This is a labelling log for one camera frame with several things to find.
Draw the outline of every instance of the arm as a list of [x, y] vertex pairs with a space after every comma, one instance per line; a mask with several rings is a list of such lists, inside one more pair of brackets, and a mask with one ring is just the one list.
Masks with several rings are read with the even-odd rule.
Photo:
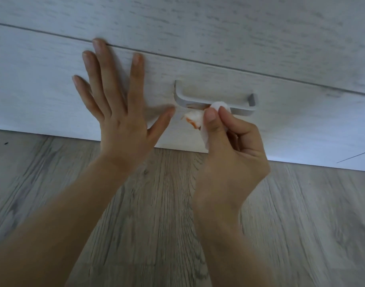
[[148, 130], [142, 112], [144, 60], [133, 56], [128, 106], [113, 56], [103, 40], [84, 52], [89, 83], [73, 77], [101, 128], [101, 153], [69, 187], [0, 243], [0, 286], [64, 285], [89, 235], [128, 175], [147, 157], [174, 114], [163, 113]]
[[238, 223], [243, 202], [270, 171], [259, 131], [224, 107], [207, 109], [204, 123], [209, 155], [196, 180], [193, 210], [211, 282], [215, 287], [271, 286], [269, 270]]

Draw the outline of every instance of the wooden floor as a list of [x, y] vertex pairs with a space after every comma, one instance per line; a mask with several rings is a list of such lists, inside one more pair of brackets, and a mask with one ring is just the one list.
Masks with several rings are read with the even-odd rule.
[[[73, 181], [99, 143], [0, 131], [0, 240]], [[156, 149], [120, 188], [69, 286], [210, 286], [191, 207], [205, 154]], [[365, 172], [271, 162], [241, 213], [278, 286], [365, 286]]]

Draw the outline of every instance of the white drawer handle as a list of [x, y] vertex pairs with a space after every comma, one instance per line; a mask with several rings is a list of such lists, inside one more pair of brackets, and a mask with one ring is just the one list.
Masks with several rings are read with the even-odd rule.
[[[174, 82], [174, 100], [181, 107], [186, 107], [195, 110], [205, 110], [216, 101], [208, 101], [195, 97], [187, 97], [183, 93], [182, 82], [176, 80]], [[255, 93], [245, 95], [245, 104], [234, 105], [228, 104], [230, 110], [235, 115], [250, 116], [259, 105], [258, 96]]]

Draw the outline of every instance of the white furniture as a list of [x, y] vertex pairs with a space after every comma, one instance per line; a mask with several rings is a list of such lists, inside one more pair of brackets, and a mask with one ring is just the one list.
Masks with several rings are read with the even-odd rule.
[[[365, 0], [0, 0], [0, 129], [99, 140], [71, 76], [104, 37], [124, 82], [144, 53], [150, 124], [175, 80], [203, 99], [255, 92], [243, 119], [269, 159], [365, 170], [364, 17]], [[186, 111], [158, 147], [205, 152]]]

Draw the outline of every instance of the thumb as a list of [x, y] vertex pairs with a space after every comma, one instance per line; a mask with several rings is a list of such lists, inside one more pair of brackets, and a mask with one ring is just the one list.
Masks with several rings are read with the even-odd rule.
[[204, 125], [208, 130], [209, 153], [230, 146], [224, 125], [215, 109], [207, 108], [205, 110]]
[[154, 147], [161, 135], [164, 133], [169, 125], [171, 118], [176, 111], [175, 107], [170, 107], [163, 112], [156, 122], [148, 129], [148, 140], [152, 147]]

